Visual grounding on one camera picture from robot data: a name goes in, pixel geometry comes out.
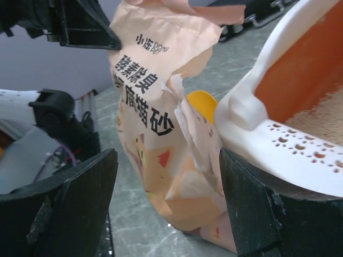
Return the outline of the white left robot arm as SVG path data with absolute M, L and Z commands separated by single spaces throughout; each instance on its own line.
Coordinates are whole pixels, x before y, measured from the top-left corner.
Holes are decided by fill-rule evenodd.
M 45 35 L 49 42 L 63 47 L 120 50 L 121 42 L 109 28 L 109 20 L 98 1 L 1 1 L 1 33 L 13 36 L 12 27 L 19 25 L 35 39 Z M 90 112 L 78 121 L 75 101 L 60 90 L 43 89 L 13 92 L 11 99 L 2 90 L 1 118 L 24 120 L 45 131 L 58 141 L 67 154 L 66 166 L 86 161 L 100 152 L 99 137 L 94 132 Z

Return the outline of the white orange litter box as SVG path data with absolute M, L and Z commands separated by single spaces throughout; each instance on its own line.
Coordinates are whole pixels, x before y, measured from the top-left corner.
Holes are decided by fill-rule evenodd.
M 299 1 L 219 102 L 225 147 L 308 190 L 342 197 L 342 147 L 286 121 L 342 88 L 342 1 Z

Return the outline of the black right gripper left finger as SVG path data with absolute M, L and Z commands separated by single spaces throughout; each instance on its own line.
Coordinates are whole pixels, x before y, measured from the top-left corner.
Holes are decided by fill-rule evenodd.
M 117 152 L 107 149 L 1 195 L 1 256 L 113 256 L 108 208 Z

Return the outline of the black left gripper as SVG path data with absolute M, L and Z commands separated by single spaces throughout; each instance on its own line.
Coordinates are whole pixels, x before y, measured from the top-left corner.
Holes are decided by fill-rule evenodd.
M 121 50 L 121 42 L 98 1 L 1 1 L 1 33 L 14 36 L 12 27 L 30 37 L 46 35 L 49 42 L 85 49 Z

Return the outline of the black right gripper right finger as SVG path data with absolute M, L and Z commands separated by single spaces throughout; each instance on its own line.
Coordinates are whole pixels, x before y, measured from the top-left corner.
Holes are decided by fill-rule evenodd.
M 342 198 L 286 182 L 221 148 L 238 256 L 342 256 Z

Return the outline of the pink cat litter bag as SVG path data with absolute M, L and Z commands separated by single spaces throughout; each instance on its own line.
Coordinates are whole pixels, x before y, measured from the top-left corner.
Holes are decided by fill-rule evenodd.
M 242 23 L 244 9 L 122 1 L 110 23 L 122 44 L 109 52 L 121 94 L 117 133 L 151 205 L 174 228 L 230 251 L 236 247 L 220 175 L 222 141 L 188 101 L 183 79 L 202 72 L 221 25 Z

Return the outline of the yellow plastic litter scoop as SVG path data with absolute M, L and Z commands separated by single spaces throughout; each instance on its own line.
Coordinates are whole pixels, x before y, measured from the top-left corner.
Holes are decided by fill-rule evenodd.
M 211 124 L 218 101 L 204 90 L 196 90 L 187 95 L 189 103 L 201 113 Z

